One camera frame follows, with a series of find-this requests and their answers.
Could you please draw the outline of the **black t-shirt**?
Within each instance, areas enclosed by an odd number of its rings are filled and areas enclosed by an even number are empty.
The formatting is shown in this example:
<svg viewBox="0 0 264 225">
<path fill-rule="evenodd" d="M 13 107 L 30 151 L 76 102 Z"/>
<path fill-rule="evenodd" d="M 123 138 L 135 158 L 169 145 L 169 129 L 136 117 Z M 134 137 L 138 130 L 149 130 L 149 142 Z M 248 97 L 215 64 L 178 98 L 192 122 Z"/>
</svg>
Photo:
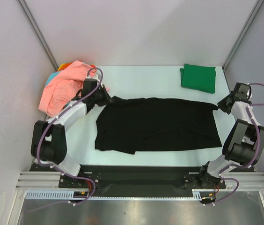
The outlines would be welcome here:
<svg viewBox="0 0 264 225">
<path fill-rule="evenodd" d="M 214 104 L 175 98 L 113 97 L 96 120 L 95 149 L 127 154 L 221 147 Z"/>
</svg>

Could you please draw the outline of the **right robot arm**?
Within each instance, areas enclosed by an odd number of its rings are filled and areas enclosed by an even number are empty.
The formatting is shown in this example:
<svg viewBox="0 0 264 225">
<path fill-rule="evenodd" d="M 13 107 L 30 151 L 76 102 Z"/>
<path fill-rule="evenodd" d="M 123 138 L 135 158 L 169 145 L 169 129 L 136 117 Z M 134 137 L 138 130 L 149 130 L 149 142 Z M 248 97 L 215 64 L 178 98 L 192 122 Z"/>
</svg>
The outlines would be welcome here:
<svg viewBox="0 0 264 225">
<path fill-rule="evenodd" d="M 222 154 L 201 167 L 198 184 L 202 188 L 216 187 L 224 175 L 235 168 L 255 165 L 264 149 L 264 126 L 253 113 L 251 102 L 254 83 L 236 83 L 234 89 L 218 103 L 218 108 L 233 115 L 232 127 L 222 148 Z"/>
</svg>

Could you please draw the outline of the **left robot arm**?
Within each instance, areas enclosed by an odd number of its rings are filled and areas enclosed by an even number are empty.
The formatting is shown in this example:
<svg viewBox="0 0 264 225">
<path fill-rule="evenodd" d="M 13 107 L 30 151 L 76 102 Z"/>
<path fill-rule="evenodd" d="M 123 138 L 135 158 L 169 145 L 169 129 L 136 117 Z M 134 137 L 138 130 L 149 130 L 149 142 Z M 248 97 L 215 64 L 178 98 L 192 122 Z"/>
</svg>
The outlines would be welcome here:
<svg viewBox="0 0 264 225">
<path fill-rule="evenodd" d="M 85 184 L 86 176 L 80 172 L 81 165 L 67 152 L 66 132 L 81 117 L 97 106 L 112 102 L 101 80 L 87 78 L 83 88 L 56 116 L 34 124 L 31 155 L 41 164 L 70 175 L 69 181 L 79 188 Z"/>
</svg>

